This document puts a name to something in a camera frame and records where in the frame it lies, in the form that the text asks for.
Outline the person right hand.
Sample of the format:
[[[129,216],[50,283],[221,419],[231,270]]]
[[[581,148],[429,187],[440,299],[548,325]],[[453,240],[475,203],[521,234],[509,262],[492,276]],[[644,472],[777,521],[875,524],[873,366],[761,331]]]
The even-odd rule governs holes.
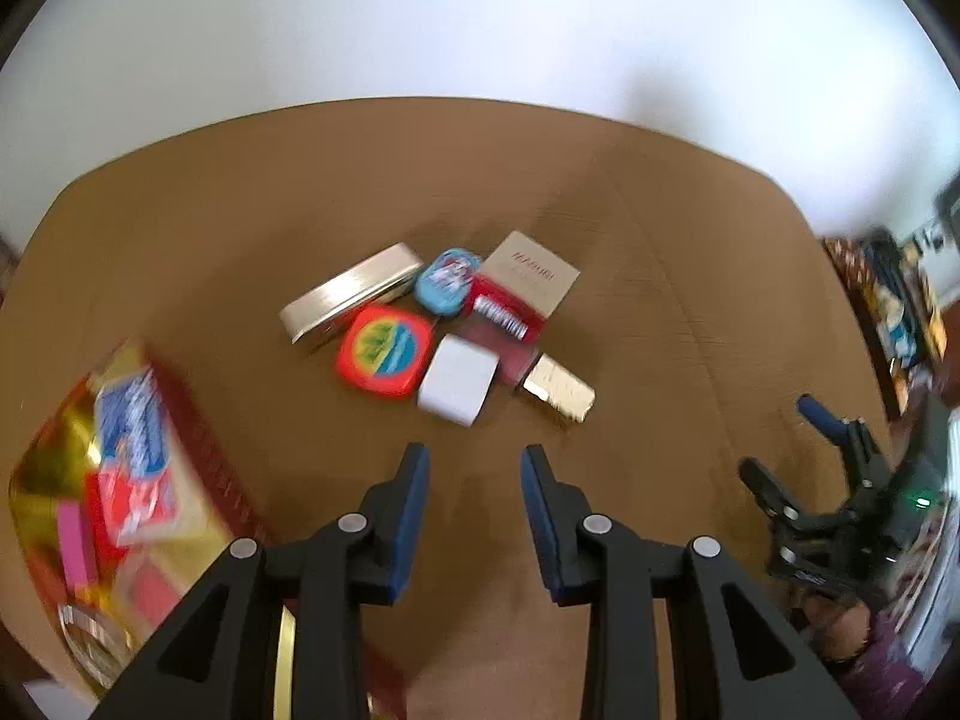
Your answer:
[[[809,622],[812,649],[828,665],[853,663],[869,644],[872,611],[859,598],[839,601],[807,593],[800,609]]]

